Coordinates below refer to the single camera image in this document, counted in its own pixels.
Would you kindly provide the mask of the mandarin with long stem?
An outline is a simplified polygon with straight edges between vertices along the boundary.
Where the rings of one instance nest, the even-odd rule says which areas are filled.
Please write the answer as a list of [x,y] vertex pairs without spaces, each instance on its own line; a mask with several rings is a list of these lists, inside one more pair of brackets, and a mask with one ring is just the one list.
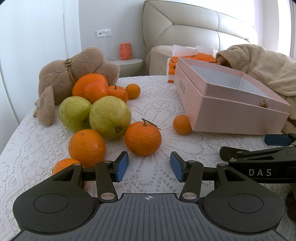
[[125,144],[136,155],[147,156],[158,150],[162,136],[157,126],[145,120],[131,124],[125,132]]

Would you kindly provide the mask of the green pear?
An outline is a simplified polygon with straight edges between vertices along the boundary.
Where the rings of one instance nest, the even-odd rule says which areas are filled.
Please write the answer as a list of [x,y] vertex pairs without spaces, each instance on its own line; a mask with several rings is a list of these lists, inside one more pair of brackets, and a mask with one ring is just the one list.
[[94,102],[89,114],[91,128],[106,139],[123,137],[131,119],[129,107],[115,96],[102,97]]
[[59,106],[61,123],[73,132],[90,128],[89,113],[91,103],[80,96],[71,96],[62,101]]

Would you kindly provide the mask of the mandarin with green stem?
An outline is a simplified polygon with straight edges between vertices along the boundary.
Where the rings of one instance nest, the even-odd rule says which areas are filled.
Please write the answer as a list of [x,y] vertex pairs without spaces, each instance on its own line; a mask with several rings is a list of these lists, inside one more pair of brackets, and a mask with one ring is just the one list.
[[107,91],[108,91],[108,95],[115,96],[115,97],[123,100],[125,103],[128,100],[128,93],[121,86],[117,86],[117,85],[109,86],[109,87],[107,87]]

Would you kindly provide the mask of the small round kumquat orange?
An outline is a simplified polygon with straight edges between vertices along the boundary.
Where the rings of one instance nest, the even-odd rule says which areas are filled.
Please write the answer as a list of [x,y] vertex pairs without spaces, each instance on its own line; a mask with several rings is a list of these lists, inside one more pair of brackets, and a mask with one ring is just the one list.
[[125,90],[128,93],[129,99],[135,99],[140,95],[140,87],[137,84],[129,84]]

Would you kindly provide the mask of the large orange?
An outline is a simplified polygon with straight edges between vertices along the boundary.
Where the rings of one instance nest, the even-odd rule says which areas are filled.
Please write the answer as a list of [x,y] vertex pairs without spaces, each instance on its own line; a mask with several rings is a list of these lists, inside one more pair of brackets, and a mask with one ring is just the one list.
[[102,83],[105,87],[108,87],[107,79],[103,75],[97,74],[97,73],[90,73],[90,74],[83,75],[81,78],[79,78],[76,81],[72,89],[72,95],[83,97],[85,87],[88,84],[92,82],[97,82],[97,81]]

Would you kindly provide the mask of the beige fleece blanket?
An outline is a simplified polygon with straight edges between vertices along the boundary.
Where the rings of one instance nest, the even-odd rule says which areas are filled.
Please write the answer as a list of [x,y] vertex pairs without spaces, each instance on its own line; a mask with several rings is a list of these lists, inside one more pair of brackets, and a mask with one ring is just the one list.
[[219,51],[216,60],[220,65],[250,75],[286,100],[291,109],[282,132],[295,133],[296,82],[295,61],[292,58],[260,45],[243,44]]

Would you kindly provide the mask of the brown plush dog toy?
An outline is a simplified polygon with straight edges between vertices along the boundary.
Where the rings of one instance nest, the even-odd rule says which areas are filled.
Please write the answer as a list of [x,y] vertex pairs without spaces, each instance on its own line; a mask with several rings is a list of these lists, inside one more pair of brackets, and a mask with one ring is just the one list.
[[102,74],[109,85],[119,78],[119,65],[104,59],[103,52],[91,47],[66,60],[56,60],[43,67],[39,74],[39,99],[33,116],[50,126],[55,120],[55,106],[72,95],[78,79],[86,74]]

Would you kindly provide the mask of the orange tissue box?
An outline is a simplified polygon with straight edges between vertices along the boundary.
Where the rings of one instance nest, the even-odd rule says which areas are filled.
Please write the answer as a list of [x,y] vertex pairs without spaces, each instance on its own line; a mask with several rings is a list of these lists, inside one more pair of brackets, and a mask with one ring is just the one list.
[[173,56],[168,59],[166,65],[168,82],[174,82],[175,70],[179,57],[219,64],[214,57],[214,53],[215,51],[213,49],[206,46],[196,46],[193,48],[173,45]]

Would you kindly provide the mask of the white round side table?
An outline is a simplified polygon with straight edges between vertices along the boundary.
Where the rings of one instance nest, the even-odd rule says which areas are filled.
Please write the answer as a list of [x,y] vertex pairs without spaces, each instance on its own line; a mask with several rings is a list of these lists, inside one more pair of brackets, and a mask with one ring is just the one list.
[[129,59],[129,60],[115,60],[113,61],[120,67],[119,77],[131,77],[136,76],[142,69],[142,59]]

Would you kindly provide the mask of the beige upholstered bed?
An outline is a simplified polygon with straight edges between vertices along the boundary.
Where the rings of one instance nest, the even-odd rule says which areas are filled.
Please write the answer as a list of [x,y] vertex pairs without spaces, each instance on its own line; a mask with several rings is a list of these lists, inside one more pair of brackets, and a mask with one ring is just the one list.
[[214,51],[257,44],[254,27],[232,16],[190,4],[145,1],[142,35],[150,75],[166,75],[172,46],[206,46]]

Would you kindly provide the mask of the white wall socket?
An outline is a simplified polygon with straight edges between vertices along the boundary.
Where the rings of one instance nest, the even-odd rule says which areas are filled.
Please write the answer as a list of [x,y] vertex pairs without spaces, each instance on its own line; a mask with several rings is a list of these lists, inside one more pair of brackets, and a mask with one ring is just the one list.
[[108,37],[108,36],[111,36],[111,29],[97,30],[96,31],[96,37],[97,38]]

